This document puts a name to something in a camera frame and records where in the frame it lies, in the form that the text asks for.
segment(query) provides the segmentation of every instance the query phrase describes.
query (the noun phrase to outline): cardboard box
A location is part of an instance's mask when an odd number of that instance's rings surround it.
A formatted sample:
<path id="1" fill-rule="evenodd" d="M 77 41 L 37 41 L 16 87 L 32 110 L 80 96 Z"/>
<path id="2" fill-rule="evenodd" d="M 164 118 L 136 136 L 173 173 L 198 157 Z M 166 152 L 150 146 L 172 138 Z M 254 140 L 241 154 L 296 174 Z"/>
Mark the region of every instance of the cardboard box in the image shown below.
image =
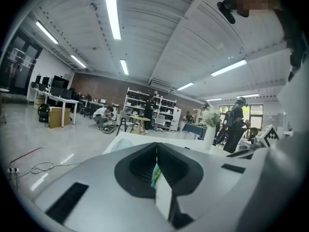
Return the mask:
<path id="1" fill-rule="evenodd" d="M 62 107 L 50 107 L 48 113 L 48 127 L 49 128 L 56 128 L 61 127 L 61 114 L 62 114 Z M 70 124 L 70 108 L 65 108 L 64 112 L 64 126 Z"/>

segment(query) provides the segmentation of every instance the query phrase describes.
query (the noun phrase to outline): air conditioning unit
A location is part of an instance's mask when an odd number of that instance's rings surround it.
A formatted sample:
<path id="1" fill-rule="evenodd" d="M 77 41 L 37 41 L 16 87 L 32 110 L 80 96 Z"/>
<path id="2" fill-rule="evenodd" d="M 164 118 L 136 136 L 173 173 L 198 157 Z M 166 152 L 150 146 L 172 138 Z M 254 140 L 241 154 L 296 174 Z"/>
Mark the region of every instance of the air conditioning unit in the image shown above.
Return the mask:
<path id="1" fill-rule="evenodd" d="M 172 90 L 172 85 L 157 79 L 152 79 L 150 82 L 150 87 L 158 89 L 164 92 L 170 92 Z"/>

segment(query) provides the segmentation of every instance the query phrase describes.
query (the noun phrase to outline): cable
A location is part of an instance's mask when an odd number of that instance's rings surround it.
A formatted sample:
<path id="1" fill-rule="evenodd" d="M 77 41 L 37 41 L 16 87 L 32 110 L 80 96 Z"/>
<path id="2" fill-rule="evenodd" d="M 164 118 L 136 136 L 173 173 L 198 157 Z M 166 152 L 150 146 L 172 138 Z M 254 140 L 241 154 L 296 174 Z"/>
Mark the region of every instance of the cable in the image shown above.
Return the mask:
<path id="1" fill-rule="evenodd" d="M 42 172 L 46 172 L 46 171 L 49 171 L 49 170 L 53 169 L 54 167 L 72 166 L 72 165 L 76 165 L 76 164 L 80 164 L 80 163 L 82 163 L 82 161 L 81 161 L 81 162 L 72 163 L 72 164 L 59 164 L 59 165 L 55 165 L 55 164 L 53 164 L 52 162 L 49 162 L 49 161 L 47 161 L 47 162 L 41 162 L 41 163 L 38 163 L 38 164 L 34 165 L 34 166 L 31 168 L 31 170 L 30 170 L 29 172 L 20 175 L 20 177 L 23 177 L 23 176 L 25 176 L 25 175 L 27 175 L 27 174 L 29 174 L 29 173 L 32 173 L 32 174 L 39 174 L 39 173 L 42 173 Z M 38 166 L 38 165 L 41 165 L 41 164 L 52 164 L 52 166 L 51 166 L 50 168 L 47 168 L 47 169 L 38 168 L 37 166 Z"/>
<path id="2" fill-rule="evenodd" d="M 10 178 L 8 179 L 8 181 L 10 181 L 11 179 L 11 176 L 13 177 L 13 185 L 14 187 L 16 188 L 16 191 L 18 192 L 18 188 L 21 186 L 21 177 L 24 177 L 26 176 L 27 174 L 29 173 L 32 173 L 32 174 L 39 174 L 39 173 L 42 173 L 42 172 L 47 172 L 51 169 L 53 169 L 54 167 L 60 167 L 60 166 L 72 166 L 72 165 L 76 165 L 76 164 L 80 164 L 82 163 L 82 161 L 80 162 L 76 162 L 76 163 L 71 163 L 71 164 L 58 164 L 58 165 L 55 165 L 53 164 L 52 162 L 41 162 L 41 163 L 38 163 L 36 165 L 34 165 L 31 170 L 25 174 L 18 174 L 17 172 L 12 172 L 10 175 Z M 46 168 L 46 169 L 41 169 L 41 168 L 38 168 L 37 166 L 41 165 L 41 164 L 51 164 L 52 166 L 49 167 L 49 168 Z"/>

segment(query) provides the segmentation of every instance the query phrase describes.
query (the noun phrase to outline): doorway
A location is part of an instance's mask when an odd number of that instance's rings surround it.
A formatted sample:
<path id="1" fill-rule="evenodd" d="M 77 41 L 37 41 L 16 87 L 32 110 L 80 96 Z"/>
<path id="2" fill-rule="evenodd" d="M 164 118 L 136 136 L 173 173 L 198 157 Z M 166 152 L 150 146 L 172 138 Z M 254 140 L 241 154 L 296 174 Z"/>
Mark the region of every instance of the doorway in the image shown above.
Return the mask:
<path id="1" fill-rule="evenodd" d="M 27 95 L 31 74 L 42 51 L 32 38 L 18 30 L 11 40 L 0 68 L 0 87 L 11 94 Z"/>

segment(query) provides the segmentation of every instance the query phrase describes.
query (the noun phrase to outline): white ceiling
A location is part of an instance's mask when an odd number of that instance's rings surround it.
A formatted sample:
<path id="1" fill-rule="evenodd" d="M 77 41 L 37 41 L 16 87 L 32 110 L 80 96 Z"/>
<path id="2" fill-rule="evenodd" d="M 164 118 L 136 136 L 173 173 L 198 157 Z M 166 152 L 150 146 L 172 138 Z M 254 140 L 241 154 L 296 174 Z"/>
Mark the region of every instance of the white ceiling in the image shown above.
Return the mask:
<path id="1" fill-rule="evenodd" d="M 289 72 L 289 50 L 273 12 L 231 25 L 217 9 L 222 0 L 118 0 L 122 39 L 113 39 L 105 0 L 43 0 L 22 24 L 64 62 L 80 58 L 95 74 L 147 85 L 150 78 L 180 94 L 204 101 L 259 92 L 276 96 Z M 94 3 L 97 10 L 90 9 Z M 34 22 L 39 19 L 59 40 L 52 45 Z M 248 64 L 212 77 L 211 72 L 246 58 Z M 129 76 L 123 74 L 125 59 Z"/>

